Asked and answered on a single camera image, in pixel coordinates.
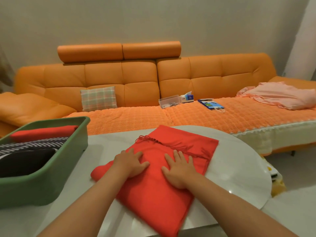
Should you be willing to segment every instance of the white wall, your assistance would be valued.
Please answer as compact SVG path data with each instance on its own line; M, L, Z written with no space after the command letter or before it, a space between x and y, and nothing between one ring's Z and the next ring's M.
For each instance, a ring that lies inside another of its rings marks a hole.
M58 45L179 40L182 56L268 53L284 70L308 0L1 0L14 70L60 62Z
M284 75L316 78L316 0L310 0L291 51Z

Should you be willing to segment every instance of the striped fabric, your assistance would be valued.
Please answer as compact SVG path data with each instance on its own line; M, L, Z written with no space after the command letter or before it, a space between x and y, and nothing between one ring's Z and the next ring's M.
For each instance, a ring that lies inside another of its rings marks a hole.
M13 152L20 152L26 150L38 150L38 149L59 149L66 141L68 137L57 137L42 139L38 141L30 141L23 143L10 143L0 145L0 156L10 154Z
M115 87L81 90L83 111L96 111L117 108Z

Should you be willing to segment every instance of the plaid pillow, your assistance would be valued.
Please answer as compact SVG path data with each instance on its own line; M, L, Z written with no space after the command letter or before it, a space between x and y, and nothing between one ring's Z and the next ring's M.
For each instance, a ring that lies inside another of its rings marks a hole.
M83 111L96 111L117 108L115 87L81 90Z

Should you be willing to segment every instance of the hand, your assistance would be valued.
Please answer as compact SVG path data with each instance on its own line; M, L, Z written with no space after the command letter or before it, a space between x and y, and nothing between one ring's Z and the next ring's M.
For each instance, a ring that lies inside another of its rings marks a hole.
M170 170L163 166L161 168L164 176L168 182L178 189L186 189L186 180L190 178L192 174L197 173L193 165L193 159L189 156L189 163L186 161L183 153L173 151L174 160L168 155L165 154L166 161L170 167Z
M128 152L121 151L121 154L115 156L113 166L119 166L124 171L127 171L128 177L134 177L142 173L148 166L149 162L139 163L139 158L143 155L141 151L134 154L134 148Z

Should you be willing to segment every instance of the white pillar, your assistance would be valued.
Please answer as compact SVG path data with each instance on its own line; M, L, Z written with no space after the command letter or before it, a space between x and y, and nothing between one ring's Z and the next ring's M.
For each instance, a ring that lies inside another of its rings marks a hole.
M310 0L286 64L286 77L310 80L316 69L316 0Z

